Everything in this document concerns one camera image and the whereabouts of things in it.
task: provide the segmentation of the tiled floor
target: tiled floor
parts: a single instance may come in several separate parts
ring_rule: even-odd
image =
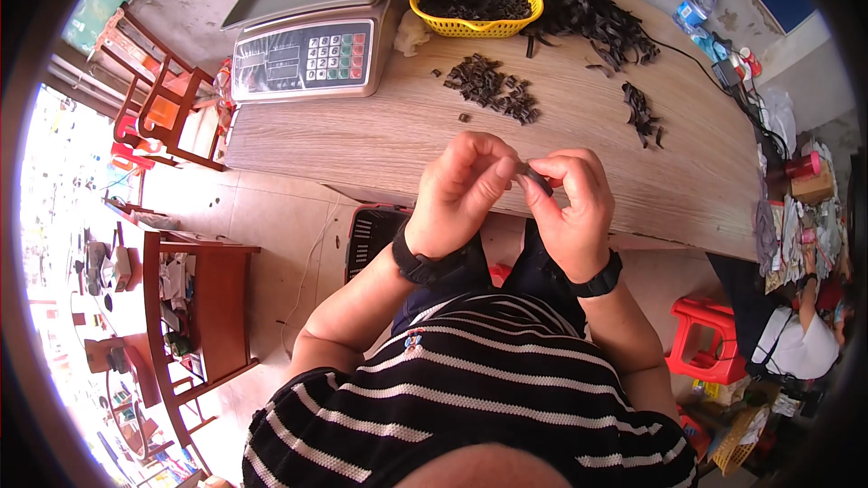
[[[344,282],[344,250],[357,203],[308,181],[188,164],[148,171],[142,205],[177,217],[184,230],[262,247],[251,265],[248,306],[252,354],[261,364],[200,398],[203,413],[218,419],[193,436],[213,473],[237,485],[250,417],[286,381],[285,347],[292,347],[311,311]],[[314,247],[324,226],[323,241]],[[489,264],[512,265],[523,231],[523,219],[492,214],[482,230]],[[677,326],[669,314],[673,302],[720,287],[711,265],[688,249],[624,251],[622,258],[627,286],[668,350]],[[673,379],[676,394],[689,392],[689,380]]]

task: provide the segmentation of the digital scale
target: digital scale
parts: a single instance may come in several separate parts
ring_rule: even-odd
[[[379,85],[409,0],[238,0],[237,103],[367,97]]]

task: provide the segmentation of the human hand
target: human hand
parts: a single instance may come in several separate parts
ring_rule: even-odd
[[[805,261],[805,273],[817,273],[817,249],[814,244],[806,244],[802,246],[803,259]]]
[[[588,149],[562,149],[528,160],[528,164],[551,178],[548,184],[552,187],[563,185],[570,199],[570,207],[561,210],[542,187],[524,176],[517,179],[548,255],[571,282],[590,281],[609,263],[609,224],[614,212],[600,159]]]
[[[413,255],[443,258],[461,249],[511,186],[518,154],[484,132],[461,132],[425,168],[419,198],[405,227]]]

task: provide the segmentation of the black basket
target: black basket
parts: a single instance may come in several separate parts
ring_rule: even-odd
[[[350,243],[346,248],[344,284],[362,271],[383,248],[395,232],[410,218],[411,210],[388,203],[370,203],[358,206],[353,213]]]

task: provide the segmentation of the woven basket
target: woven basket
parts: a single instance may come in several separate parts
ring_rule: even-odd
[[[751,422],[754,421],[754,417],[764,409],[768,408],[768,406],[748,407],[735,417],[735,421],[732,423],[732,429],[723,441],[721,441],[721,445],[717,447],[717,450],[712,455],[712,460],[714,460],[717,466],[721,468],[721,473],[724,477],[731,475],[732,472],[739,469],[741,464],[747,460],[747,456],[752,450],[754,450],[756,443],[750,445],[739,445],[739,441],[741,441],[741,438],[744,437],[745,433],[747,433],[747,429],[751,426]],[[764,429],[765,427],[759,430],[759,435],[762,435]]]

